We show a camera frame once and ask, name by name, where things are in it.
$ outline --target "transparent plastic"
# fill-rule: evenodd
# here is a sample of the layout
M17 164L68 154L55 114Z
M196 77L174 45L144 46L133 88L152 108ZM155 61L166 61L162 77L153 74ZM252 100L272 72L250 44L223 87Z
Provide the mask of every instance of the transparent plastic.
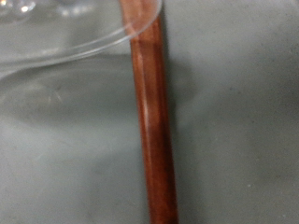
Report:
M162 0L0 0L0 70L72 61L138 35Z

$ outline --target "copper pipe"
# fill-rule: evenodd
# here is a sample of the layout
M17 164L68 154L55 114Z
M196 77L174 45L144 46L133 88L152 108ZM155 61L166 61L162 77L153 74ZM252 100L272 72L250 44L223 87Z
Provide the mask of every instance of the copper pipe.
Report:
M124 19L143 0L121 0ZM131 40L151 224L178 224L177 196L167 109L161 19Z

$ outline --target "copper rod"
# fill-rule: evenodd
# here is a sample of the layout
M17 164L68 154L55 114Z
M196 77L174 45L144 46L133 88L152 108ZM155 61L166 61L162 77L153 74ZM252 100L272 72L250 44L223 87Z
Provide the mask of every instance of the copper rod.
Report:
M142 2L136 0L135 8L132 5L122 6L124 18L143 7ZM146 31L131 40L131 52L150 223L178 224L160 17Z

